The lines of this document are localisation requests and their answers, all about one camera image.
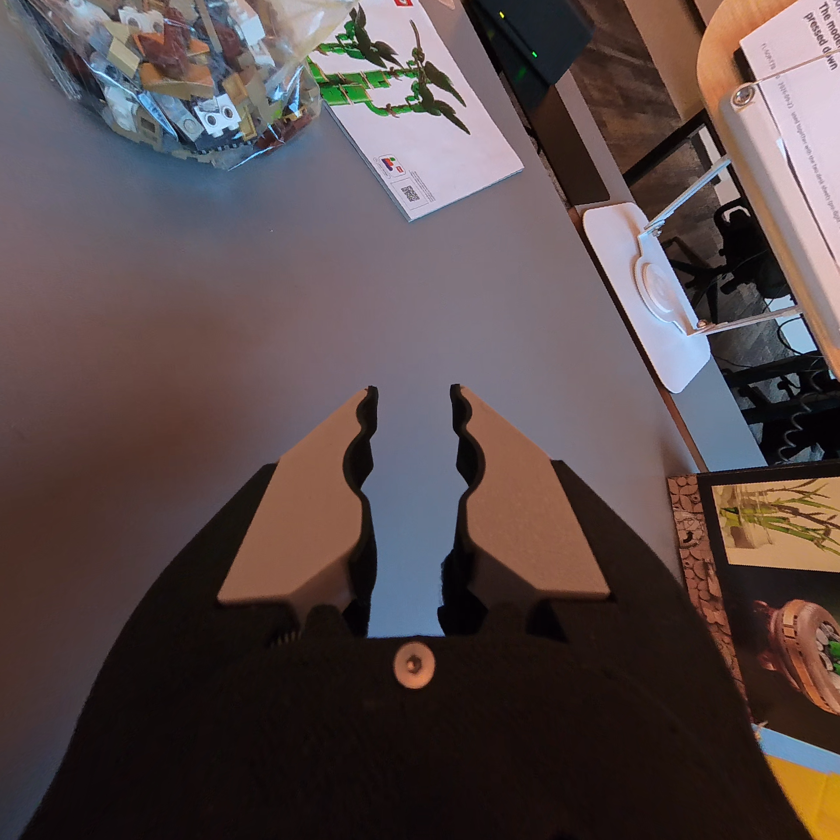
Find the black toy set box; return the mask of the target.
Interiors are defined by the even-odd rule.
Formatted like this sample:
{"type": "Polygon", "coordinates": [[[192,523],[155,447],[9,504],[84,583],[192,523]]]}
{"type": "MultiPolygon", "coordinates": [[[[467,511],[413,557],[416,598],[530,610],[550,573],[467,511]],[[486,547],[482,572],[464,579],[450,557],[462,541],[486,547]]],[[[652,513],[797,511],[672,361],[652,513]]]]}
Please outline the black toy set box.
{"type": "Polygon", "coordinates": [[[838,750],[838,460],[667,479],[689,598],[752,721],[838,750]]]}

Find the black office chair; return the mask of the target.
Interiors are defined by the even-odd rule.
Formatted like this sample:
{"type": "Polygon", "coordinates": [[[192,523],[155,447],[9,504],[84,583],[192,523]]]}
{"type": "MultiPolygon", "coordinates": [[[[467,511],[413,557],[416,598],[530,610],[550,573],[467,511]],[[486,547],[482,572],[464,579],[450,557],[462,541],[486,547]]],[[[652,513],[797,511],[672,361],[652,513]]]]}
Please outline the black office chair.
{"type": "Polygon", "coordinates": [[[662,247],[677,245],[687,261],[669,259],[669,264],[692,279],[686,289],[693,289],[691,300],[696,305],[706,298],[710,320],[718,322],[718,294],[731,294],[741,286],[755,286],[764,299],[787,297],[791,289],[749,205],[736,199],[721,205],[713,215],[714,225],[722,239],[719,250],[723,262],[711,266],[692,251],[682,239],[673,237],[662,247]]]}

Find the yellow plastic bin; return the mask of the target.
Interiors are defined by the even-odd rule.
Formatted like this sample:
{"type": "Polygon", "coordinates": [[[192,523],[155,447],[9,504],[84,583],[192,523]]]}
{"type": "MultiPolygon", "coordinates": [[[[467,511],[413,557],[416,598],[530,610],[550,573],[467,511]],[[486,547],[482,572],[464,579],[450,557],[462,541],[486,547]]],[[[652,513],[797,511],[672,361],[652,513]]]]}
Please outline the yellow plastic bin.
{"type": "Polygon", "coordinates": [[[814,839],[839,838],[839,775],[767,755],[776,780],[814,839]]]}

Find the toy instruction booklet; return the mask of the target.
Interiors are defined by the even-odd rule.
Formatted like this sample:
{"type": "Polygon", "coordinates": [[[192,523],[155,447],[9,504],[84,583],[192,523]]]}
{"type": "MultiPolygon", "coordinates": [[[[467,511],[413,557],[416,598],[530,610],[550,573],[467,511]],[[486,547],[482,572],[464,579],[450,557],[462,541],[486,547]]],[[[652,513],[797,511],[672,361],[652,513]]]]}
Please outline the toy instruction booklet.
{"type": "Polygon", "coordinates": [[[360,2],[308,66],[323,104],[409,221],[522,170],[420,2],[360,2]]]}

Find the grey desk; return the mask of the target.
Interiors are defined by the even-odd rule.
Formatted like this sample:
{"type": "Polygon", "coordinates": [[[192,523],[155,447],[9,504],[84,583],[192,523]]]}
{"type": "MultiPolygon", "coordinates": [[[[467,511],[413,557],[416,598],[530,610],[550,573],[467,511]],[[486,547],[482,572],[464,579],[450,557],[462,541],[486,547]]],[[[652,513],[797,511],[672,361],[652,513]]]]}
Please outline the grey desk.
{"type": "Polygon", "coordinates": [[[162,569],[379,389],[373,634],[438,631],[467,385],[681,577],[665,479],[725,469],[722,384],[658,390],[465,12],[424,2],[523,172],[407,222],[327,113],[231,172],[125,141],[2,4],[2,838],[162,569]]]}

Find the wooden board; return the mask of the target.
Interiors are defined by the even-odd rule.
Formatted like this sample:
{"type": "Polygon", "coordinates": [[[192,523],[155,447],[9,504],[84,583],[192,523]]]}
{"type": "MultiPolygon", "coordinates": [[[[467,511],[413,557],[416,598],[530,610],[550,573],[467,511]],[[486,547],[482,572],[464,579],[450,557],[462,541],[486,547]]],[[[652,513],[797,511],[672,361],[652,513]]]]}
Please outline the wooden board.
{"type": "Polygon", "coordinates": [[[786,157],[770,113],[758,104],[737,107],[743,86],[734,59],[740,41],[792,1],[725,1],[711,17],[699,47],[696,74],[708,115],[728,153],[751,208],[782,268],[819,351],[839,374],[838,267],[830,255],[786,157]]]}

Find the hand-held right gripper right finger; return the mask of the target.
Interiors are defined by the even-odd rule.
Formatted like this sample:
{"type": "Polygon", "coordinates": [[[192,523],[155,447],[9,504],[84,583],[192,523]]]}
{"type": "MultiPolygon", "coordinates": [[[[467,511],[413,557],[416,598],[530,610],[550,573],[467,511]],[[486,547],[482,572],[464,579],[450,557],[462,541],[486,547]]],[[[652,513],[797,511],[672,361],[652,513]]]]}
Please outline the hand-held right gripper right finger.
{"type": "Polygon", "coordinates": [[[546,601],[607,600],[610,588],[551,458],[468,387],[453,384],[449,396],[467,488],[442,566],[444,634],[478,632],[499,605],[528,617],[546,601]]]}

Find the white folding stand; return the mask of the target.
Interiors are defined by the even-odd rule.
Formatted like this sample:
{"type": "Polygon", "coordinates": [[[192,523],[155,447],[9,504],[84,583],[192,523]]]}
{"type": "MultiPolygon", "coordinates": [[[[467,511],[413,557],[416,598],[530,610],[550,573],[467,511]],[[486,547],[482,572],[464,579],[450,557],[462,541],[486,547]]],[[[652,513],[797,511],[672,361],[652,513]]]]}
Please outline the white folding stand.
{"type": "Polygon", "coordinates": [[[585,236],[661,385],[682,392],[711,357],[707,336],[784,314],[801,314],[825,356],[838,351],[838,234],[817,208],[816,176],[796,152],[793,130],[783,128],[779,82],[770,77],[735,88],[721,105],[733,134],[729,153],[652,220],[635,203],[590,208],[585,236]],[[697,317],[671,268],[659,231],[674,212],[730,165],[768,236],[796,303],[767,316],[721,324],[697,317]]]}

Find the black device with green lights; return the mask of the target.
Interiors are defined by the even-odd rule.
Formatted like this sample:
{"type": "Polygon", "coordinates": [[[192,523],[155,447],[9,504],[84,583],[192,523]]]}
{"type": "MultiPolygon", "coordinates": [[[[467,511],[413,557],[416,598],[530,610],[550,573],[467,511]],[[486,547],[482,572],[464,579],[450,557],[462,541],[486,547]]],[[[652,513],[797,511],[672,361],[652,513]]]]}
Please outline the black device with green lights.
{"type": "Polygon", "coordinates": [[[475,1],[469,10],[514,84],[555,84],[595,32],[592,18],[577,1],[475,1]]]}

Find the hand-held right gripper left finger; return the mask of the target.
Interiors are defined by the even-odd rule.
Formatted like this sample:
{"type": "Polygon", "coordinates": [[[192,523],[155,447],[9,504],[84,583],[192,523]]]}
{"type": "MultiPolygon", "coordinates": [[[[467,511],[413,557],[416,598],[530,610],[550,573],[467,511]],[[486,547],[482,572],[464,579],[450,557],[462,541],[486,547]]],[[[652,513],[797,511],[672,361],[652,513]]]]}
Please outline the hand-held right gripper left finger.
{"type": "Polygon", "coordinates": [[[351,396],[283,454],[217,600],[278,603],[301,626],[331,605],[365,637],[376,578],[371,506],[362,486],[373,469],[378,391],[351,396]]]}

